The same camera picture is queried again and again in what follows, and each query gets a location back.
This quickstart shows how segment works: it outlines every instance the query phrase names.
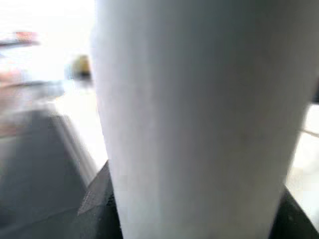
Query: blurry background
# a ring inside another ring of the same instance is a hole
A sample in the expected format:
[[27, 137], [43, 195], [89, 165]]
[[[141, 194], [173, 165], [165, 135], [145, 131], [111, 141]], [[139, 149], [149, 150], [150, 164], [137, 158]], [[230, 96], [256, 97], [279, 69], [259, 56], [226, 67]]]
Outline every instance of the blurry background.
[[61, 238], [107, 160], [88, 62], [94, 1], [0, 5], [0, 238]]

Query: white cylinder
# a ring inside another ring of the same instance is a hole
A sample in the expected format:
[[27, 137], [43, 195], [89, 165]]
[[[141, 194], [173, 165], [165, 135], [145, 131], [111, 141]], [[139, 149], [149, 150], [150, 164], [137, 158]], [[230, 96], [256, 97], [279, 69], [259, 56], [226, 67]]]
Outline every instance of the white cylinder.
[[319, 1], [99, 0], [124, 239], [266, 239], [318, 77]]

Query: gray surface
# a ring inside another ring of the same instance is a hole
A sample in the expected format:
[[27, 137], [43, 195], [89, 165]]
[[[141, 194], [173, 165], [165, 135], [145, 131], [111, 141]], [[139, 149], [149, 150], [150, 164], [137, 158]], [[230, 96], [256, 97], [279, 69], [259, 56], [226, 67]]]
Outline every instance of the gray surface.
[[41, 221], [34, 222], [16, 230], [7, 232], [3, 239], [62, 239], [69, 231], [69, 227], [76, 218], [77, 209], [70, 209], [63, 213], [54, 214]]
[[319, 2], [97, 1], [125, 239], [266, 239], [318, 78]]
[[9, 211], [10, 223], [0, 228], [0, 237], [77, 209], [84, 194], [81, 177], [52, 119], [33, 112], [11, 152], [1, 157], [0, 206]]

